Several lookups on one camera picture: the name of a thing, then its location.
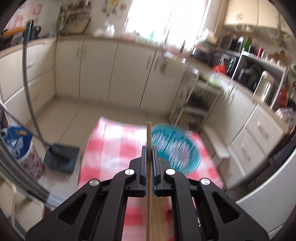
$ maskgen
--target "kitchen counter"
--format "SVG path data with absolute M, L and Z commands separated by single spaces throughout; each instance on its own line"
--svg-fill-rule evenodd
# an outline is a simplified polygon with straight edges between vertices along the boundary
M 136 41 L 133 39 L 128 39 L 128 37 L 124 37 L 124 36 L 121 36 L 121 37 L 120 36 L 95 37 L 92 35 L 69 35 L 69 36 L 58 36 L 57 38 L 37 39 L 37 40 L 30 41 L 28 43 L 28 47 L 32 46 L 32 45 L 37 45 L 37 44 L 44 44 L 46 41 L 55 41 L 56 39 L 58 41 L 71 41 L 71 40 L 73 40 L 73 41 L 75 41 L 75 40 L 120 41 L 123 43 L 135 44 L 135 45 L 140 45 L 140 46 L 148 47 L 148 48 L 154 48 L 156 50 L 170 51 L 168 47 L 163 47 L 162 45 L 158 45 L 157 43 L 147 41 L 144 39 Z M 18 51 L 20 49 L 22 49 L 22 45 L 16 45 L 16 46 L 7 48 L 7 49 L 0 52 L 0 58 L 6 56 L 8 54 L 11 54 L 12 52 Z M 185 62 L 189 63 L 191 67 L 198 69 L 201 72 L 201 74 L 204 76 L 204 78 L 209 78 L 211 76 L 212 69 L 209 66 L 207 66 L 206 64 L 204 64 L 202 62 L 197 61 L 196 59 L 194 59 L 192 57 L 188 57 L 188 54 L 187 55 L 182 54 L 180 56 L 176 56 L 175 59 L 179 60 L 179 61 L 184 61 L 183 56 L 186 56 Z M 268 112 L 279 123 L 279 125 L 283 128 L 285 133 L 289 132 L 288 126 L 282 120 L 280 120 L 272 110 L 269 109 L 269 106 L 267 106 L 265 103 L 262 103 L 257 96 L 253 96 L 253 93 L 248 88 L 242 86 L 240 83 L 236 82 L 235 80 L 232 80 L 229 76 L 226 76 L 226 75 L 220 75 L 219 80 L 223 81 L 223 82 L 231 83 L 235 87 L 239 88 L 249 98 L 251 98 L 253 101 L 255 101 L 260 106 L 262 106 L 264 108 L 264 110 L 266 110 L 266 112 Z

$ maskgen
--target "red object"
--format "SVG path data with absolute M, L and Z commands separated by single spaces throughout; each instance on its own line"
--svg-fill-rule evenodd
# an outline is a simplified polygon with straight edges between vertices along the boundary
M 288 104 L 288 89 L 289 89 L 290 83 L 286 84 L 284 89 L 281 89 L 279 93 L 279 107 L 287 107 Z
M 257 58 L 262 58 L 262 55 L 263 55 L 264 51 L 265 50 L 262 47 L 260 47 L 259 50 L 258 50 Z
M 197 133 L 184 131 L 200 152 L 201 161 L 197 170 L 189 173 L 188 178 L 199 180 L 209 178 L 218 187 L 223 187 L 217 168 L 205 144 Z M 130 160 L 141 156 L 142 146 L 146 144 L 145 126 L 123 124 L 101 117 L 92 131 L 81 163 L 78 188 L 92 178 L 101 181 L 113 178 L 118 172 L 129 167 Z M 170 199 L 163 206 L 167 226 L 167 241 L 174 240 L 173 220 L 168 215 Z M 122 241 L 145 241 L 145 205 L 141 198 L 129 197 L 126 207 Z
M 220 63 L 218 65 L 217 64 L 214 65 L 213 71 L 218 72 L 218 73 L 222 73 L 222 74 L 227 74 L 227 68 L 226 68 L 226 65 L 225 65 L 223 59 L 220 61 Z

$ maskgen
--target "bright window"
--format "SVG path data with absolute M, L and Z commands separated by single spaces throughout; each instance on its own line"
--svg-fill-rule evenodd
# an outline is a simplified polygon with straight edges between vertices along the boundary
M 205 12 L 207 0 L 133 0 L 128 13 L 125 32 L 140 37 L 183 44 L 191 49 Z

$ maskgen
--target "wooden dowel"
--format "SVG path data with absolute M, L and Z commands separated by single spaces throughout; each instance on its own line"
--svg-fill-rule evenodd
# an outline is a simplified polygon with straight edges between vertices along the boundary
M 151 241 L 151 197 L 152 197 L 152 126 L 147 122 L 147 177 L 146 177 L 146 241 Z

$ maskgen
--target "pink checkered tablecloth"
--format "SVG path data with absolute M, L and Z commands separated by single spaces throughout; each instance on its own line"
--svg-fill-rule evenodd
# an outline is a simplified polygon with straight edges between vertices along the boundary
M 201 155 L 197 170 L 187 177 L 195 180 L 207 177 L 222 188 L 223 182 L 203 141 L 197 133 L 187 131 L 186 134 L 196 144 Z M 101 117 L 91 134 L 83 156 L 78 188 L 92 178 L 104 181 L 127 169 L 130 160 L 141 156 L 146 138 L 145 126 L 123 124 Z M 143 209 L 141 198 L 128 199 L 122 240 L 145 241 L 146 226 Z M 167 226 L 172 225 L 170 218 L 166 218 L 166 221 Z M 168 232 L 168 238 L 173 240 L 172 232 Z

